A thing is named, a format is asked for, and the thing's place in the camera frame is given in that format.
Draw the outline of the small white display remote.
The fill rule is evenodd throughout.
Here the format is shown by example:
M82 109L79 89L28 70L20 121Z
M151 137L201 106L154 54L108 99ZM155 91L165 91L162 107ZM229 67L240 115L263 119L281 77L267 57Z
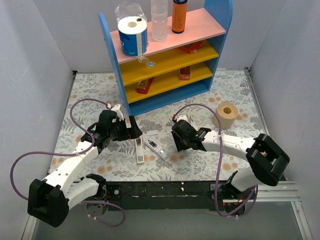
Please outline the small white display remote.
M162 148L157 142L154 140L147 138L144 141L145 145L154 152L158 157L162 160L166 160L169 157L169 152Z

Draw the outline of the long white remote control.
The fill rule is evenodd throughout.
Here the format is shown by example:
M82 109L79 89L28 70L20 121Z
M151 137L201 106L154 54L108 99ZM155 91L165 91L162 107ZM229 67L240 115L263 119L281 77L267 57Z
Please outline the long white remote control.
M142 137L135 139L135 150L136 150L136 162L137 164L144 164L144 148L143 148L143 139Z

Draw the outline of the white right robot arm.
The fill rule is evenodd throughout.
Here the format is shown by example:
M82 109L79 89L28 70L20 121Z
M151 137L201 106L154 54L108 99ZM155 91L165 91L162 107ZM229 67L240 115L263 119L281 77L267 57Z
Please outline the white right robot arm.
M223 199L237 199L246 190L260 184L277 186L290 162L289 156L264 133L255 138L219 135L205 127L196 130L185 120L177 121L171 133L178 151L220 152L249 163L249 167L235 171L225 184L218 187L218 195Z

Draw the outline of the white battery cover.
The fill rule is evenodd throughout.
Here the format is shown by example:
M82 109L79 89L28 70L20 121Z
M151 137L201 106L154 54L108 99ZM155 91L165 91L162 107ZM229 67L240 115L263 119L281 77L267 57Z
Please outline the white battery cover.
M176 173L175 173L173 170L171 170L171 169L169 169L169 168L167 168L167 167L163 167L163 168L162 168L162 171L163 171L164 173L170 175L170 176L173 177L173 178L176 177Z

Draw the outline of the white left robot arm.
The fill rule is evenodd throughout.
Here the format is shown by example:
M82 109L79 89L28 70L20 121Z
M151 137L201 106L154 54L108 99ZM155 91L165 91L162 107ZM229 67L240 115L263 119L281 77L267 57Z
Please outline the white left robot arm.
M103 200L108 195L107 181L98 174L90 173L76 183L76 178L86 166L109 145L111 141L126 141L142 136L136 119L119 117L116 109L103 110L98 122L92 124L82 136L73 155L43 180L35 179L29 186L29 215L49 224L60 226L69 210L86 199Z

